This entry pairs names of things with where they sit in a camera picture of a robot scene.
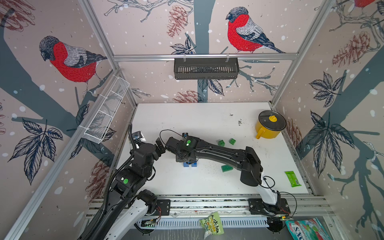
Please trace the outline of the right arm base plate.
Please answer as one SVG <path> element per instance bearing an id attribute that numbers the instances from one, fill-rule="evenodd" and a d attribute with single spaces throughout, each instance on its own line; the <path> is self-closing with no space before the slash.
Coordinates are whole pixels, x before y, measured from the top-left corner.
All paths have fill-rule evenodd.
<path id="1" fill-rule="evenodd" d="M 252 215 L 263 215 L 267 217 L 288 216 L 291 214 L 286 199 L 278 199 L 276 205 L 269 205 L 262 199 L 248 199 L 249 211 Z"/>

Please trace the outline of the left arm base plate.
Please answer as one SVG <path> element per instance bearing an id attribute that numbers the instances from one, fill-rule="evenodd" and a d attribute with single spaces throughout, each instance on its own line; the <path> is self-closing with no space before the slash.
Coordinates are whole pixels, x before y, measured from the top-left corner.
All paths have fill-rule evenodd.
<path id="1" fill-rule="evenodd" d="M 157 205 L 155 211 L 150 214 L 150 216 L 169 216 L 171 210 L 171 200 L 169 199 L 160 199 L 157 200 Z"/>

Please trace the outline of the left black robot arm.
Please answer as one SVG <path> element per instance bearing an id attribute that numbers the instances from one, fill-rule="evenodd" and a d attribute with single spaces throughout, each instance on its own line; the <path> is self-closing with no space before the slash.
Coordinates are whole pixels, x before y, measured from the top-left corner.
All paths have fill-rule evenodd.
<path id="1" fill-rule="evenodd" d="M 145 215 L 157 211 L 158 197 L 142 187 L 156 175 L 154 162 L 166 151 L 162 141 L 140 143 L 113 173 L 103 204 L 79 236 L 80 240 L 117 240 Z"/>

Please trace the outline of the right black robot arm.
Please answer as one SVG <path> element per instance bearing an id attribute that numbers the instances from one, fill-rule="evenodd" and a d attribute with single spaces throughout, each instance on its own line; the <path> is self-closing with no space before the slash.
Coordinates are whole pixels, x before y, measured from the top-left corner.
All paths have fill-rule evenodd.
<path id="1" fill-rule="evenodd" d="M 241 172 L 240 181 L 257 189 L 262 199 L 262 211 L 266 211 L 267 215 L 274 215 L 281 210 L 281 195 L 264 180 L 261 160 L 253 148 L 230 149 L 197 137 L 187 136 L 183 140 L 170 137 L 165 144 L 165 149 L 173 153 L 178 162 L 192 164 L 205 159 L 237 169 Z"/>

